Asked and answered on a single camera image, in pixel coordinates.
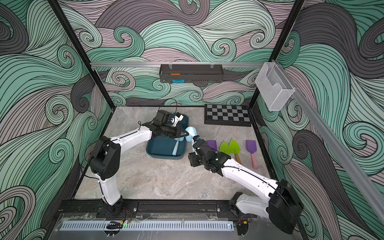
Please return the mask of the light blue shovel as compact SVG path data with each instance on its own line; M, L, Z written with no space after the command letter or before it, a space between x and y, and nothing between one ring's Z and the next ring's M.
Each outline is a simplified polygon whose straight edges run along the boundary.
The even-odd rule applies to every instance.
M187 142L193 142L194 141L194 137L198 135L197 133L197 130L194 128L194 127L187 127L185 129L185 134L183 135L183 137L185 138L185 140Z
M172 152L172 155L173 155L173 156L176 156L176 154L177 154L177 151L178 151L178 148L179 148L179 142L180 142L180 140L179 140L179 138L177 138L177 139L175 139L175 141L176 141L176 143L175 143L175 146L174 146L174 148L173 148L173 152Z

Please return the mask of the teal plastic storage box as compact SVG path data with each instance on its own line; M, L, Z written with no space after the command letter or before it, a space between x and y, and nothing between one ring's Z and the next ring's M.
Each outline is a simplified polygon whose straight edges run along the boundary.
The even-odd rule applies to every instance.
M176 127L179 127L182 131L185 131L188 120L188 117L184 117L184 119L179 122ZM143 124L144 127L147 127L152 131L151 139L147 143L147 154L156 159L180 160L186 152L186 144L182 143L182 141L185 139L184 137L179 138L180 142L176 156L172 155L173 148L176 143L175 139L165 136L158 136L153 138L153 131L163 125L171 126L169 124L161 124L156 120L156 116L150 122Z

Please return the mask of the green pointed shovel wooden handle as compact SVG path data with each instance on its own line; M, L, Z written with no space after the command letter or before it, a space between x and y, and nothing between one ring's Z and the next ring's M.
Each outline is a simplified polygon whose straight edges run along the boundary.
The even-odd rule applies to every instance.
M235 140L231 140L229 144L230 152L235 155L235 160L241 164L241 159L239 157L239 153L241 152L241 148L239 144Z

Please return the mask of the green round shovel wooden handle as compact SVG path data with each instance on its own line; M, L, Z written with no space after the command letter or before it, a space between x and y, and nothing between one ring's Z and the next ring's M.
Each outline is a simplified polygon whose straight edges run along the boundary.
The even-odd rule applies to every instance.
M226 155L231 155L231 150L227 142L223 141L220 144L219 151L226 154Z

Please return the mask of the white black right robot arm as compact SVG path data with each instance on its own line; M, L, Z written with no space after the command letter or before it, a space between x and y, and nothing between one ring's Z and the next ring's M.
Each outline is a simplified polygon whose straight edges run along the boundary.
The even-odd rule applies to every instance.
M238 212L267 218L282 232L293 234L304 207L288 181L278 182L253 172L229 155L214 150L199 136L188 137L187 142L194 150L189 154L191 166L204 166L209 172L233 180L255 194L254 197L245 194L233 197Z

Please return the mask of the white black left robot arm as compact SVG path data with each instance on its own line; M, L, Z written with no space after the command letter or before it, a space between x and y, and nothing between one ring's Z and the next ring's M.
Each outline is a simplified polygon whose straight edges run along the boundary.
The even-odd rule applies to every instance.
M136 130L117 137L101 137L97 148L91 153L89 167L98 180L106 208L111 212L119 212L122 208L123 197L117 183L121 154L158 136L178 139L188 135L189 133L180 126L167 124L156 126L146 123Z

